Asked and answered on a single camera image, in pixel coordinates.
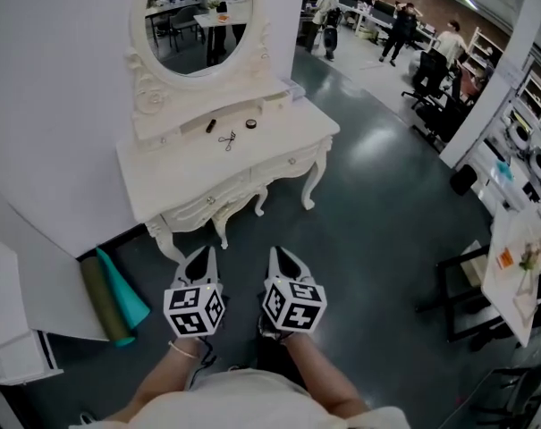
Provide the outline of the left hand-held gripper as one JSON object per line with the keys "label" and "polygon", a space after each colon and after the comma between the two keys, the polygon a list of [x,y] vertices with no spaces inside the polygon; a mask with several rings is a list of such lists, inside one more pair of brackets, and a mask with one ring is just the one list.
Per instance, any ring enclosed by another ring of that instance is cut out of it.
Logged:
{"label": "left hand-held gripper", "polygon": [[179,264],[173,282],[207,284],[169,289],[164,292],[163,313],[178,338],[198,338],[216,333],[225,305],[218,281],[216,250],[201,247]]}

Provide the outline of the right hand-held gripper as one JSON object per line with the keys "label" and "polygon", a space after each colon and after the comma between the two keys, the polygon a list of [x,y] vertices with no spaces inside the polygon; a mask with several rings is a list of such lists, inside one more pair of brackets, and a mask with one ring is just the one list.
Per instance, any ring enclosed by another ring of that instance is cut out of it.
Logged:
{"label": "right hand-held gripper", "polygon": [[262,308],[280,331],[314,332],[327,307],[324,287],[309,267],[286,248],[270,248]]}

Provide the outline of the white ornate vanity table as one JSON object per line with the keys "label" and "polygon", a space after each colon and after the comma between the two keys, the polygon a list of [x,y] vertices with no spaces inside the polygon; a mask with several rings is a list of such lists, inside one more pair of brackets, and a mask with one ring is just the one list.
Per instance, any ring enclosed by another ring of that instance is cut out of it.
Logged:
{"label": "white ornate vanity table", "polygon": [[[262,98],[208,112],[177,130],[162,131],[149,139],[140,139],[133,127],[132,135],[118,144],[117,156],[133,216],[147,227],[161,252],[171,260],[181,262],[183,254],[173,243],[179,232],[170,230],[163,212],[266,160],[319,144],[316,161],[301,175],[306,180],[301,203],[306,209],[313,207],[311,194],[323,176],[339,125],[304,97],[292,100],[292,105],[280,113],[263,115]],[[212,119],[216,119],[216,126],[206,133]],[[246,127],[248,119],[257,121],[255,129]],[[218,138],[232,130],[236,139],[232,150],[226,151]],[[271,183],[249,180],[245,191],[206,223],[212,223],[217,233],[224,235],[232,215],[249,202],[264,204]]]}

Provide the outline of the person's left forearm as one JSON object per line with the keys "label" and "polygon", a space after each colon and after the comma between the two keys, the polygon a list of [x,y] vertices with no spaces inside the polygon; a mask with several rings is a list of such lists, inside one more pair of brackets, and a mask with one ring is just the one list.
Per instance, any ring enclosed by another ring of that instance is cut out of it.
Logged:
{"label": "person's left forearm", "polygon": [[178,338],[169,343],[164,357],[141,382],[130,402],[106,421],[129,423],[150,401],[171,392],[183,391],[199,361],[202,343],[195,338]]}

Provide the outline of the person's right forearm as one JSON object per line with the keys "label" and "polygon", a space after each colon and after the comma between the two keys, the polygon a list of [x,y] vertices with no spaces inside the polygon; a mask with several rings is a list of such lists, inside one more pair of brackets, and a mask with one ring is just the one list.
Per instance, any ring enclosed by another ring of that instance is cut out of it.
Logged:
{"label": "person's right forearm", "polygon": [[298,368],[310,396],[329,414],[349,419],[369,411],[357,388],[307,334],[294,333],[282,344]]}

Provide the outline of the person's right shoe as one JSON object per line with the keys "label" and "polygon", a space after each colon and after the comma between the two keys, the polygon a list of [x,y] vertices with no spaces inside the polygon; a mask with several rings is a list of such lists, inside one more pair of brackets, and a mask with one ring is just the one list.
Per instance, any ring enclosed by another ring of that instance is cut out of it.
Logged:
{"label": "person's right shoe", "polygon": [[284,342],[294,334],[294,332],[277,329],[266,314],[261,314],[258,317],[257,328],[261,337],[277,341],[279,343]]}

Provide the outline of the olive rolled mat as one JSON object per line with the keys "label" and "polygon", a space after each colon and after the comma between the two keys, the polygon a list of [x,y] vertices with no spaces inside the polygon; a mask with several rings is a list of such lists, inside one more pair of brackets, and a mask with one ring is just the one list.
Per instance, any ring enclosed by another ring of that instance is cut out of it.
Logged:
{"label": "olive rolled mat", "polygon": [[107,339],[117,348],[133,343],[135,337],[124,319],[98,258],[88,257],[81,261],[80,271],[89,299]]}

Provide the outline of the small beige box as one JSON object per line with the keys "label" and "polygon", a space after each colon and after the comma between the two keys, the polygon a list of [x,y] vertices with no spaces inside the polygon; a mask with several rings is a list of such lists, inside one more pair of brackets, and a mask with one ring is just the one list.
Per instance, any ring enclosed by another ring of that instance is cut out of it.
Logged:
{"label": "small beige box", "polygon": [[480,287],[486,276],[488,251],[461,263],[461,269],[465,273],[471,287]]}

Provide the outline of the white cabinet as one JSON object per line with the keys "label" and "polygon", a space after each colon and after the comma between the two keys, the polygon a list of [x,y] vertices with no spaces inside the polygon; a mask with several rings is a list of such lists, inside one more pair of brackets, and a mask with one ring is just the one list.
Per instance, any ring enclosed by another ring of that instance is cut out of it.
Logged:
{"label": "white cabinet", "polygon": [[29,326],[18,257],[0,241],[0,385],[23,385],[62,373],[46,334]]}

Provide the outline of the black cylinder bin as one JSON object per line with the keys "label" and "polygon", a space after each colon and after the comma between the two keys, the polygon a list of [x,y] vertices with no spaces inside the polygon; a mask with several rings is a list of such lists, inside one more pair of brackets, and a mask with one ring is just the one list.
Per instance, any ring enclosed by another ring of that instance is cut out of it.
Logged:
{"label": "black cylinder bin", "polygon": [[450,186],[457,195],[464,196],[477,180],[478,175],[474,168],[465,164],[451,177]]}

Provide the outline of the dried flower bunch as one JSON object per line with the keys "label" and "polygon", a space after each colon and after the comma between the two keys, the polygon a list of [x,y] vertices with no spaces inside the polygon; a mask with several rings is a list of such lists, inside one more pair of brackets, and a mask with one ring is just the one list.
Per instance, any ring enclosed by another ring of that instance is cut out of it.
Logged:
{"label": "dried flower bunch", "polygon": [[541,236],[524,240],[524,248],[520,255],[520,268],[524,271],[541,270]]}

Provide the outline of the oval white-framed mirror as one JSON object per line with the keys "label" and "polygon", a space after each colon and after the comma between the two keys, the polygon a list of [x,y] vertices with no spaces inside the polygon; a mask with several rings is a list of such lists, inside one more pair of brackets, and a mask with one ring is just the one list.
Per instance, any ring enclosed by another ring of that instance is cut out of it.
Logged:
{"label": "oval white-framed mirror", "polygon": [[131,118],[140,139],[282,90],[271,71],[263,0],[134,0]]}

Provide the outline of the white shelf with robots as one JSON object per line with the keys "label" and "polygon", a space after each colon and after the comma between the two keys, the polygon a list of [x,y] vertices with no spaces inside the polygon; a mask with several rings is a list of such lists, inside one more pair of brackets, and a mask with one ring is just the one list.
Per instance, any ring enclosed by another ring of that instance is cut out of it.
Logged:
{"label": "white shelf with robots", "polygon": [[[513,182],[497,177],[496,160],[511,167]],[[517,211],[534,206],[541,216],[541,129],[521,100],[509,101],[495,118],[469,165],[478,175],[473,190],[490,212],[499,203]]]}

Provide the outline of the row of office desks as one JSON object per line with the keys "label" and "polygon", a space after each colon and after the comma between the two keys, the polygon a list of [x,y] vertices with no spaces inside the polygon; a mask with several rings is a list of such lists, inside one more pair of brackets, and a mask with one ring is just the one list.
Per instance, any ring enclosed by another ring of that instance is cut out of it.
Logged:
{"label": "row of office desks", "polygon": [[[374,44],[383,44],[389,37],[397,18],[397,7],[382,0],[339,0],[344,16],[349,17],[347,24],[352,27],[354,35],[364,38],[368,33]],[[436,42],[435,29],[430,29],[417,16],[414,34],[406,43],[416,49],[428,49]]]}

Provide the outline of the white open shelf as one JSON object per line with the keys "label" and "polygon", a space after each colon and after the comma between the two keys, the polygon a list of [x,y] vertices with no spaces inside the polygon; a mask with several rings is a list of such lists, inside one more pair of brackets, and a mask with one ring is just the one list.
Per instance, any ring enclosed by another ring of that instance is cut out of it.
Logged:
{"label": "white open shelf", "polygon": [[468,58],[463,66],[473,77],[481,77],[487,66],[496,67],[502,55],[503,49],[487,37],[481,28],[476,27],[469,43]]}

